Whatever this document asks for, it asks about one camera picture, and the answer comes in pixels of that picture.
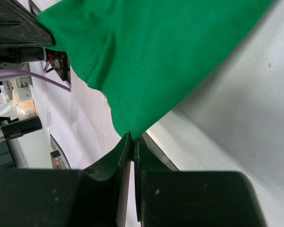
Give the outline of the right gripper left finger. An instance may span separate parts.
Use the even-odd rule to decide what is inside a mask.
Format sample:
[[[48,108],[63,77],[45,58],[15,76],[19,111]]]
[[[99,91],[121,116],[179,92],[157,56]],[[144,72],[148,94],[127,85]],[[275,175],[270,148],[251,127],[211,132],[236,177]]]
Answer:
[[[82,185],[84,227],[124,227],[132,156],[131,134],[86,168]]]

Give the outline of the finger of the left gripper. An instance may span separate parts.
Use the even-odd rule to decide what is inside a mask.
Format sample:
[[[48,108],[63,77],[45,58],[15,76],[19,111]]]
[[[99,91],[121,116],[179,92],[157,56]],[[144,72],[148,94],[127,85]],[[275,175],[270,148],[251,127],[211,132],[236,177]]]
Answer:
[[[0,47],[45,47],[55,44],[48,29],[16,0],[0,0]]]

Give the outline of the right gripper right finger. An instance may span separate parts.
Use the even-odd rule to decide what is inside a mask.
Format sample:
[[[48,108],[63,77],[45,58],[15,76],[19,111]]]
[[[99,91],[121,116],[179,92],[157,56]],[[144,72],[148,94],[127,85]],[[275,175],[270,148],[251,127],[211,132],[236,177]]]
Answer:
[[[133,149],[136,212],[138,222],[142,222],[142,172],[179,169],[147,133],[134,142]]]

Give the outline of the green t shirt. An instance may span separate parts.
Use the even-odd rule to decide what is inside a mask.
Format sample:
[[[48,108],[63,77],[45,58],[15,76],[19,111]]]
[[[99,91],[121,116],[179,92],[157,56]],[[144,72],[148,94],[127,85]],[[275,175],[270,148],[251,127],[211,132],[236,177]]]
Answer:
[[[114,129],[138,139],[248,35],[270,0],[62,0],[37,16]]]

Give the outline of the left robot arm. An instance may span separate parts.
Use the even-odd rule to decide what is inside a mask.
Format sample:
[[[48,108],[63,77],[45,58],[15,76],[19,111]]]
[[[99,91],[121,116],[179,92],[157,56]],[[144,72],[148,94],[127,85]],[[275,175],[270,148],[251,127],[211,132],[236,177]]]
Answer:
[[[45,47],[54,44],[53,35],[18,1],[0,0],[0,82],[29,77],[20,65],[47,60]],[[13,88],[11,100],[0,104],[0,117],[17,119],[0,126],[0,142],[42,129],[27,88]]]

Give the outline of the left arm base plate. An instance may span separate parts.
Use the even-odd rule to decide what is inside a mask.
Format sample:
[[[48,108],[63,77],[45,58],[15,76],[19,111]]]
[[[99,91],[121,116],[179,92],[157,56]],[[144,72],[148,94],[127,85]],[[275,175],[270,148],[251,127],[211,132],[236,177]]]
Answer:
[[[71,86],[71,67],[66,52],[44,49],[45,66],[44,73],[55,71],[60,79]]]

